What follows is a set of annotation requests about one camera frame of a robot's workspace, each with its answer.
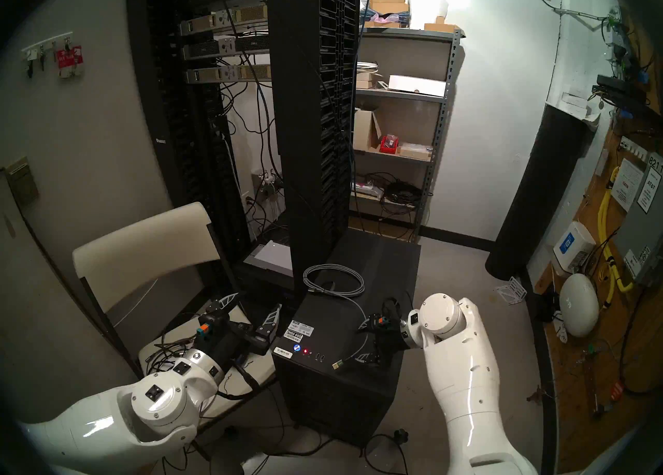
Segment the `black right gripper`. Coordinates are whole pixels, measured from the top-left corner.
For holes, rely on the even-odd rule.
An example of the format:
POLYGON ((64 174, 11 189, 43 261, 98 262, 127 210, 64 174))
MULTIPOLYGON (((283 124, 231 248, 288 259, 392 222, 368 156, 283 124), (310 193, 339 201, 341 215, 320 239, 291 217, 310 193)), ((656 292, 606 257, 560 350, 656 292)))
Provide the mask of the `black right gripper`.
POLYGON ((375 353, 361 353, 352 360, 367 365, 377 365, 382 369, 391 367, 394 356, 412 348, 408 344, 408 322, 403 317, 401 306, 396 298, 384 298, 380 311, 369 315, 357 331, 371 331, 374 334, 375 353))

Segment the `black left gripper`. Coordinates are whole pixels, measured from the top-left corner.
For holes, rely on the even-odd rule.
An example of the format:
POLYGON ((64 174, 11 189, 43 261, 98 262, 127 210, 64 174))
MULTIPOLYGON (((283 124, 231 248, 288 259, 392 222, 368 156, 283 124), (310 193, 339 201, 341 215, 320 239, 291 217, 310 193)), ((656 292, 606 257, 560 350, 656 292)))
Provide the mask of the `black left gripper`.
MULTIPOLYGON (((217 312, 230 313, 236 306, 239 293, 217 299, 217 312)), ((277 334, 282 305, 268 313, 263 324, 256 326, 244 322, 234 322, 230 318, 219 319, 220 336, 213 340, 210 357, 224 371, 229 371, 231 361, 241 354, 265 356, 277 334)))

